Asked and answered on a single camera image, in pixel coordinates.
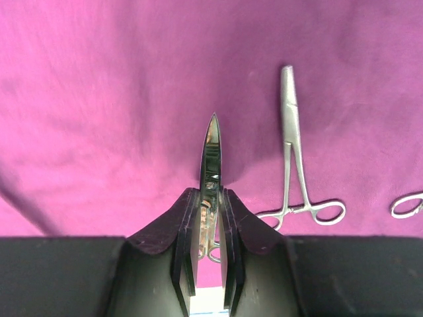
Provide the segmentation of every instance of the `forceps ratchet lock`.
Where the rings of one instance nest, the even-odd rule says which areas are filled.
[[[301,152],[301,137],[299,131],[299,114],[297,97],[295,93],[295,83],[293,77],[293,67],[285,66],[281,74],[281,114],[284,134],[284,202],[282,208],[277,211],[265,211],[257,214],[258,218],[274,217],[278,220],[275,230],[279,230],[282,226],[283,219],[288,213],[302,213],[309,211],[314,221],[319,225],[334,225],[340,222],[345,214],[345,204],[337,199],[323,201],[312,204],[307,193],[307,186],[304,177],[303,157]],[[304,204],[301,206],[289,207],[289,179],[291,174],[291,150],[295,157],[295,165],[297,167],[301,192],[303,194]],[[319,217],[319,212],[328,207],[339,207],[340,211],[332,218],[324,219]]]

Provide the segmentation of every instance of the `black panel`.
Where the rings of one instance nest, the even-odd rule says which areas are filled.
[[[124,238],[0,239],[0,316],[102,316]]]
[[[307,316],[423,316],[423,240],[291,237]]]

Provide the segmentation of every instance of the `forceps finger ring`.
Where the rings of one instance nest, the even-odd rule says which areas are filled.
[[[340,210],[339,212],[330,218],[326,218],[326,217],[320,217],[319,213],[326,208],[329,207],[339,207]],[[340,200],[329,200],[329,201],[324,201],[322,203],[318,203],[315,205],[310,205],[309,206],[309,210],[311,212],[311,216],[313,217],[314,221],[316,223],[318,223],[321,226],[331,226],[331,225],[335,225],[336,223],[339,223],[346,214],[346,206],[345,204],[340,201]]]
[[[403,203],[406,203],[408,201],[415,200],[415,199],[419,200],[418,205],[412,208],[411,210],[404,211],[404,212],[398,212],[395,210],[399,205],[402,205]],[[409,218],[411,216],[416,215],[422,209],[423,209],[423,193],[411,194],[411,195],[406,195],[394,200],[394,202],[391,205],[391,215],[392,217],[396,219],[405,219],[405,218]]]
[[[284,216],[286,213],[284,213],[282,210],[279,210],[277,212],[275,211],[262,211],[260,213],[257,213],[256,216],[259,219],[263,218],[274,218],[277,220],[277,223],[275,225],[272,225],[271,227],[278,231],[282,227],[282,222],[284,220]]]

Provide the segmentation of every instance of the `metal ring handle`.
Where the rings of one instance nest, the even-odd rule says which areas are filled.
[[[321,212],[323,209],[326,209],[328,207],[340,207],[340,211],[335,216],[329,219],[320,218],[319,212]],[[313,216],[314,221],[317,224],[321,226],[332,226],[332,225],[335,225],[336,223],[339,223],[345,217],[346,206],[340,200],[329,200],[329,201],[324,201],[322,203],[318,203],[316,205],[312,205],[310,208],[310,212],[311,212],[311,215]]]
[[[395,211],[395,208],[397,208],[400,204],[405,203],[405,202],[410,201],[410,200],[413,200],[413,199],[419,199],[420,200],[420,203],[417,205],[417,207],[415,207],[415,208],[413,208],[409,211],[405,211],[404,213],[397,213]],[[407,196],[400,197],[400,198],[394,200],[394,202],[391,205],[391,216],[396,218],[396,219],[406,219],[406,218],[409,218],[411,216],[416,215],[422,209],[423,209],[423,193],[407,195]]]

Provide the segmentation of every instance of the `black curved holder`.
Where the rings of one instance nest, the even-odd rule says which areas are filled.
[[[423,240],[282,236],[223,191],[230,316],[423,316]]]
[[[0,316],[189,315],[200,193],[123,237],[1,238]],[[282,236],[224,190],[219,232],[231,316],[423,316],[423,240]]]

